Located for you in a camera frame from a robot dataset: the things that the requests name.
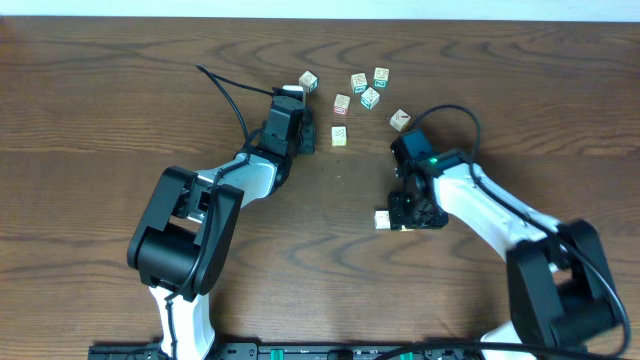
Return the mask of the yellow-edged wooden block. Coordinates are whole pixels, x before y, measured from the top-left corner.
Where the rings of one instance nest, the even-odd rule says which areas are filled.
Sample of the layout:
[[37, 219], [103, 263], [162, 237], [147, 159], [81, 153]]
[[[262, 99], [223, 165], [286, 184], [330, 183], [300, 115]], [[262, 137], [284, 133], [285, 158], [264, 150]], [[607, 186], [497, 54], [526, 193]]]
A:
[[347, 144], [347, 129], [345, 126], [335, 126], [331, 128], [331, 141], [334, 147], [345, 146]]

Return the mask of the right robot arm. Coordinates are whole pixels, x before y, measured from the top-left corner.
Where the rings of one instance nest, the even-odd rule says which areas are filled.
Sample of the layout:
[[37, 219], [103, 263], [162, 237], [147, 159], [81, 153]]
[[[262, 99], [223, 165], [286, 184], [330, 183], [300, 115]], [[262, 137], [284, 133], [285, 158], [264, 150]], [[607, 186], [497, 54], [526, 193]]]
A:
[[403, 186], [388, 196], [393, 231], [441, 229], [456, 217], [505, 262], [509, 322], [485, 334], [487, 359], [567, 359], [616, 327], [614, 357], [631, 343], [631, 322], [595, 228], [529, 207], [486, 176], [465, 152], [436, 152], [420, 130], [390, 146]]

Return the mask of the plain white wooden block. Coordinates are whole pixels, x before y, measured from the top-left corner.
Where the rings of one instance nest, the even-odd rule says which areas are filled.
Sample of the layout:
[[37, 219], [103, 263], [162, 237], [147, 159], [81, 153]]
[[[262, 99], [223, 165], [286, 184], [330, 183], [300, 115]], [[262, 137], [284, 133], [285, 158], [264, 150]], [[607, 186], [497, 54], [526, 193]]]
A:
[[376, 210], [374, 212], [374, 226], [376, 230], [388, 230], [391, 228], [388, 210]]

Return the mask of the wooden block brown drawing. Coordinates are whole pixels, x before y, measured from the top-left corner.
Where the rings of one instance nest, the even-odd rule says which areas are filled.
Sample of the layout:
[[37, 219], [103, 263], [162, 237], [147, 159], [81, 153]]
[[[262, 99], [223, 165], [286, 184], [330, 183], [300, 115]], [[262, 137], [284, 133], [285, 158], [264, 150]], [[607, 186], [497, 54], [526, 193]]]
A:
[[402, 109], [398, 109], [390, 118], [389, 124], [398, 132], [402, 132], [409, 124], [411, 116]]

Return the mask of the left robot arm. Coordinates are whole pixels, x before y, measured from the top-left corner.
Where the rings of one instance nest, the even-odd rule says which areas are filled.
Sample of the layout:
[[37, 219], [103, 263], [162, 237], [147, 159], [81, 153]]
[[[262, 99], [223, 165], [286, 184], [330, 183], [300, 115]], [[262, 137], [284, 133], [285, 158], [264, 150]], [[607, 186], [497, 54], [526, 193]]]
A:
[[276, 92], [267, 119], [233, 160], [213, 169], [164, 170], [127, 250], [161, 317], [161, 359], [204, 359], [215, 342], [209, 293], [226, 261], [240, 210], [273, 194], [294, 158], [315, 150], [311, 109], [298, 86]]

